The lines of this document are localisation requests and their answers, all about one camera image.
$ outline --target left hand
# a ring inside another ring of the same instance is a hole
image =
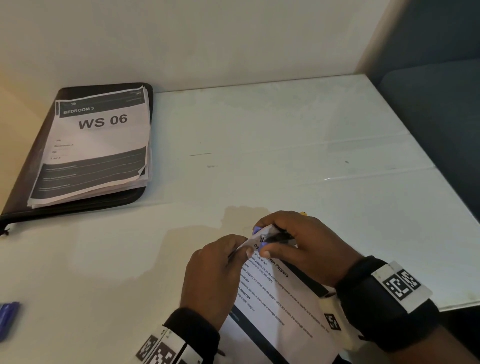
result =
[[[180,307],[200,314],[217,331],[235,303],[241,268],[253,249],[246,246],[230,260],[227,257],[246,240],[234,234],[224,236],[193,253],[185,270]]]

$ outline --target finger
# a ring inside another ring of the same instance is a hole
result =
[[[244,236],[230,234],[221,237],[216,242],[213,242],[213,244],[220,247],[223,253],[229,255],[233,250],[237,249],[246,240],[247,238]]]
[[[240,277],[242,266],[253,255],[253,248],[251,246],[243,246],[235,252],[235,255],[228,264],[229,273],[234,277]]]
[[[305,257],[305,252],[288,244],[272,243],[260,249],[262,258],[278,258],[298,266]]]
[[[295,211],[277,211],[258,220],[255,226],[264,228],[274,224],[295,236],[298,232],[298,224],[302,223],[305,218]]]

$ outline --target hand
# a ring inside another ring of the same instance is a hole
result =
[[[200,314],[217,331],[220,330],[237,298],[240,272],[253,254],[251,247],[228,255],[247,238],[227,235],[192,254],[185,270],[180,307]]]
[[[295,211],[277,211],[260,219],[255,226],[275,224],[295,237],[298,248],[267,244],[260,250],[264,258],[279,258],[295,265],[315,281],[334,287],[362,255],[340,239],[319,219]]]

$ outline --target right hand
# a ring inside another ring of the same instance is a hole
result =
[[[348,269],[363,258],[317,218],[295,211],[277,211],[261,218],[255,226],[263,228],[270,224],[287,230],[298,248],[267,244],[260,250],[260,256],[285,260],[326,286],[334,287]]]

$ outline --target black folder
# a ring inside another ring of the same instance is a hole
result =
[[[150,105],[150,120],[153,113],[153,89],[151,85],[146,83],[130,83],[115,85],[95,85],[95,86],[77,86],[62,88],[55,97],[58,99],[73,99],[92,95],[103,94],[106,92],[114,92],[139,88],[144,86],[148,92],[148,101]],[[28,153],[22,170],[17,177],[15,185],[10,192],[10,196],[0,215],[0,235],[7,234],[8,224],[37,218],[48,218],[74,212],[85,212],[100,210],[108,207],[116,207],[130,204],[144,193],[145,187],[133,188],[127,191],[114,192],[102,196],[90,197],[76,201],[65,202],[62,204],[31,208],[27,206],[27,200],[35,183],[40,162],[42,159],[43,149],[47,141],[48,133],[52,126],[53,117],[55,115],[55,101],[52,103],[50,110],[35,138],[35,141]]]

